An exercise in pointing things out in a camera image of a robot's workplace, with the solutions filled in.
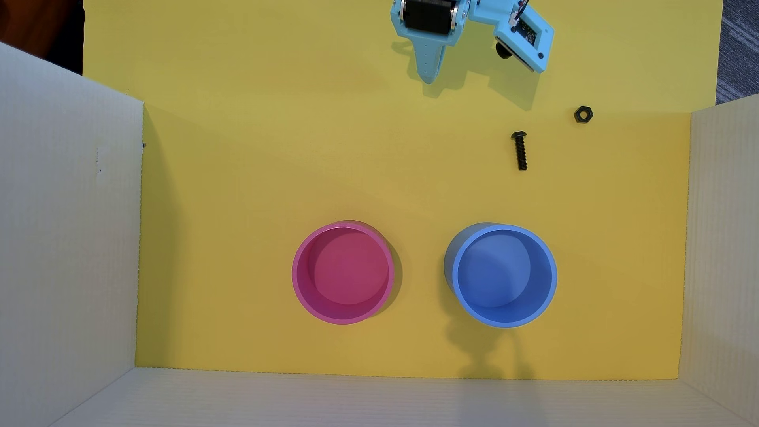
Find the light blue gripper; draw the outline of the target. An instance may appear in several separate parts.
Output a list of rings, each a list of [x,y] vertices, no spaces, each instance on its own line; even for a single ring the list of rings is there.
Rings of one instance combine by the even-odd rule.
[[[413,42],[417,73],[425,84],[438,77],[447,45],[455,45],[470,21],[507,27],[517,1],[394,1],[390,18],[398,36]]]

